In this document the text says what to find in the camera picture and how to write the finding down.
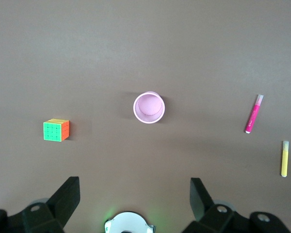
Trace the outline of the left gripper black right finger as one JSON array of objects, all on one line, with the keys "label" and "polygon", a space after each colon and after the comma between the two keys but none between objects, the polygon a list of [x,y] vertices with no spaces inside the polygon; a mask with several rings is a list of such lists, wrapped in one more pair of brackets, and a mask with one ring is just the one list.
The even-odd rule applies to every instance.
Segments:
[{"label": "left gripper black right finger", "polygon": [[252,212],[245,218],[224,204],[216,204],[200,178],[190,180],[190,206],[195,220],[184,233],[289,233],[275,215]]}]

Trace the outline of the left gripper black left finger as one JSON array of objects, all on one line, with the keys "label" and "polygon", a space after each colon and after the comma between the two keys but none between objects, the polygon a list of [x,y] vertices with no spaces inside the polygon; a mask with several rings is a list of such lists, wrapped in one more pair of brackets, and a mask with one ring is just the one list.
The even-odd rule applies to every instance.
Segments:
[{"label": "left gripper black left finger", "polygon": [[69,177],[45,202],[8,216],[0,209],[0,233],[63,233],[81,200],[79,177]]}]

